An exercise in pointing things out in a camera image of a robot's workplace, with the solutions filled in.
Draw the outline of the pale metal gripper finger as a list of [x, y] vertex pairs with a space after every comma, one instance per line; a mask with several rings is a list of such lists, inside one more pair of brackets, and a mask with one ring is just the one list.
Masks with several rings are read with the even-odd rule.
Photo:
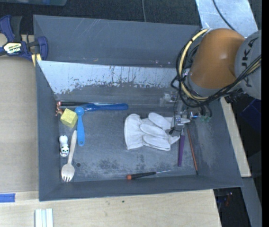
[[160, 106], [171, 105], [177, 100], [177, 95], [173, 92], [165, 92], [160, 98]]
[[175, 116], [171, 122], [171, 134], [180, 134], [184, 127], [184, 121], [181, 116]]

